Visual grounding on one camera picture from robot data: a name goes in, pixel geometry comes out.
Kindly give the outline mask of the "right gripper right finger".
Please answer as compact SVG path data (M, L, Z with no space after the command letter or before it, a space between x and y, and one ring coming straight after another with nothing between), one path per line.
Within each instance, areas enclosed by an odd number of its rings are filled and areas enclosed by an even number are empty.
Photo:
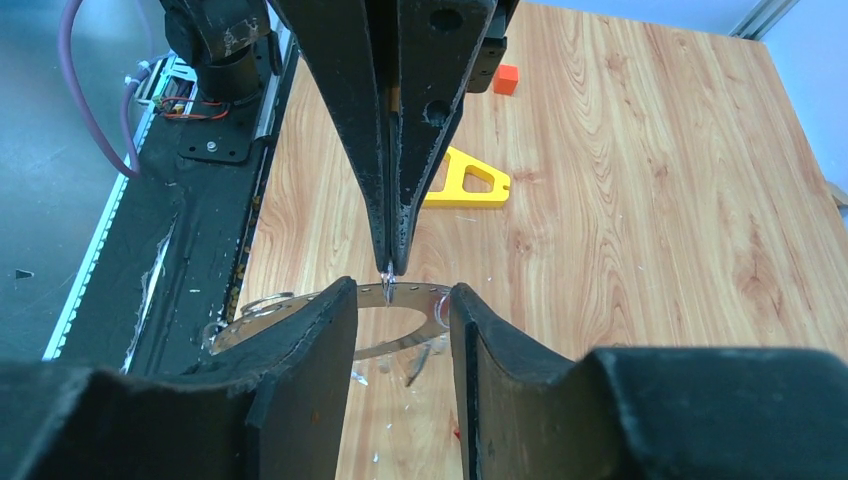
M450 292L467 479L843 479L847 366L799 348L603 347L573 361Z

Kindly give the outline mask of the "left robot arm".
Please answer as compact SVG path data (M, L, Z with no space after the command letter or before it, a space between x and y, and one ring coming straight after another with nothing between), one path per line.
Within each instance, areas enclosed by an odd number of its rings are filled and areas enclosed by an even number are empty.
M425 194L507 48L513 1L167 1L170 47L226 103L259 89L252 48L296 39L363 195L376 267L407 270Z

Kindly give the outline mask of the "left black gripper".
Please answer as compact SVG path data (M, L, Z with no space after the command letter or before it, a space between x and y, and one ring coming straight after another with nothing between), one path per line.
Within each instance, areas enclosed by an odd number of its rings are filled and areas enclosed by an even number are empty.
M465 92L489 88L519 3L397 3L397 105L390 113L388 200L387 120L378 101L365 3L271 3L297 39L347 154L364 199L379 272L391 266L397 276L406 273L419 210L461 117L458 106Z

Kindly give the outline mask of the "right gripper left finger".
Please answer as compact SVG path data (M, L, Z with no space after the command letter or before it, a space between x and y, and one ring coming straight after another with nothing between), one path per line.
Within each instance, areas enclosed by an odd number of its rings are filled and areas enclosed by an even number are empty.
M1 365L5 479L331 479L358 325L342 277L177 375Z

